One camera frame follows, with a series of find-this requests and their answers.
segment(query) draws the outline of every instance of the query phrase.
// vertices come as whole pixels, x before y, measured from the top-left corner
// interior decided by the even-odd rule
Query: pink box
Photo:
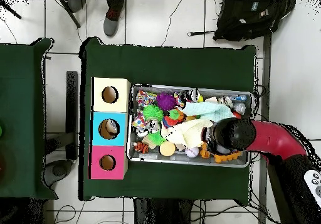
[[[92,146],[90,179],[123,179],[127,170],[125,150],[125,146]],[[115,161],[111,170],[105,170],[100,165],[100,160],[105,155],[112,156]]]

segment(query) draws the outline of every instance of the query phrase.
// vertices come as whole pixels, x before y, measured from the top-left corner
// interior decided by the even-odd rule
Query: green table
[[[79,197],[234,199],[247,204],[249,166],[224,168],[129,162],[124,180],[88,179],[90,78],[126,78],[131,83],[252,92],[255,54],[254,46],[242,50],[148,48],[105,46],[97,38],[86,40],[80,50],[83,56],[80,171],[83,177],[80,174]]]
[[[41,66],[50,39],[0,44],[0,197],[57,199],[42,182],[45,140]]]

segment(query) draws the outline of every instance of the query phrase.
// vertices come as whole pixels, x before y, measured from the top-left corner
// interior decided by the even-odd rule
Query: pink toy
[[[156,102],[162,110],[171,110],[177,105],[176,99],[166,93],[157,94]]]

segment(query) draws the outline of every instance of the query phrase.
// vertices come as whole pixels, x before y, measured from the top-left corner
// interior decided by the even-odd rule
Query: green spiky ball
[[[155,119],[158,122],[161,122],[164,117],[163,111],[158,106],[153,104],[150,104],[144,108],[143,115],[145,116],[146,121],[149,119]]]
[[[173,120],[177,120],[179,118],[179,116],[181,116],[181,115],[179,114],[179,112],[176,109],[169,111],[169,118],[171,118]]]
[[[149,133],[147,136],[154,144],[160,146],[162,143],[164,143],[166,141],[166,139],[164,139],[161,136],[161,132],[158,131],[156,133]]]

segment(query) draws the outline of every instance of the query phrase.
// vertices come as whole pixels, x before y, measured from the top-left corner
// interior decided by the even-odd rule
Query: white ball
[[[188,157],[196,157],[198,155],[199,149],[198,147],[193,147],[191,149],[185,149],[185,154]]]

